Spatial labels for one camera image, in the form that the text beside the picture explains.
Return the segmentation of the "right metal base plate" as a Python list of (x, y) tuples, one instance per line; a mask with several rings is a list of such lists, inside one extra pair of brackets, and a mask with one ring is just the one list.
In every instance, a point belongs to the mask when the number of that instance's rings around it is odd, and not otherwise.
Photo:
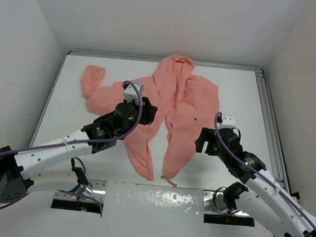
[(204, 190), (203, 191), (203, 205), (204, 213), (211, 215), (232, 215), (240, 217), (250, 217), (249, 214), (241, 210), (229, 210), (223, 201), (222, 190)]

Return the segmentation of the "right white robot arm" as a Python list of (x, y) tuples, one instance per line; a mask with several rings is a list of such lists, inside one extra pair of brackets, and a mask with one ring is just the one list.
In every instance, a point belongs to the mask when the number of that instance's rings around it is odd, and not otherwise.
[(196, 151), (217, 156), (237, 182), (214, 195), (222, 211), (241, 210), (275, 237), (316, 237), (316, 217), (305, 211), (273, 178), (255, 154), (244, 151), (231, 128), (202, 128)]

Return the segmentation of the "aluminium frame rail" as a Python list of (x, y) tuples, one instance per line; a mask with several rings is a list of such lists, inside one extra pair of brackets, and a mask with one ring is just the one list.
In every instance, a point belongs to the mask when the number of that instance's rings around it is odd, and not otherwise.
[[(159, 62), (155, 57), (71, 51), (62, 64), (50, 102), (60, 121), (56, 133), (76, 129), (96, 118), (87, 110), (81, 88), (81, 74), (88, 65), (106, 68), (102, 85), (109, 86), (117, 81), (151, 76)], [(197, 62), (193, 73), (218, 86), (220, 109), (236, 121), (244, 149), (257, 155), (275, 179), (288, 188), (272, 99), (263, 71), (248, 66)], [(87, 170), (97, 178), (143, 184), (147, 181), (135, 172), (122, 144), (85, 157), (84, 162)], [(173, 182), (178, 187), (211, 189), (228, 186), (234, 180), (218, 158), (201, 153), (192, 158)]]

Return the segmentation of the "salmon pink hooded jacket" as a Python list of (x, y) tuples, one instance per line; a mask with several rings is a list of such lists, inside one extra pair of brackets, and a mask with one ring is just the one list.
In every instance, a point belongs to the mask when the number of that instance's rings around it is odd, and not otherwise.
[(163, 123), (168, 128), (168, 148), (164, 154), (162, 176), (168, 182), (196, 153), (195, 141), (202, 128), (212, 128), (218, 113), (218, 86), (193, 74), (189, 57), (171, 55), (163, 59), (152, 76), (138, 78), (143, 96), (157, 107), (150, 125), (138, 125), (125, 140), (125, 148), (135, 171), (147, 180), (154, 179), (149, 142)]

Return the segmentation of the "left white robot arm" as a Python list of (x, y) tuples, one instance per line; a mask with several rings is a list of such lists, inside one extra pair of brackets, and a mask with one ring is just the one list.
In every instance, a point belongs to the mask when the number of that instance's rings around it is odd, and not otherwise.
[(112, 148), (134, 131), (136, 124), (152, 124), (157, 110), (147, 97), (142, 98), (142, 105), (123, 101), (112, 112), (49, 144), (24, 152), (11, 150), (9, 146), (0, 148), (0, 203), (25, 197), (37, 186), (34, 176), (44, 169)]

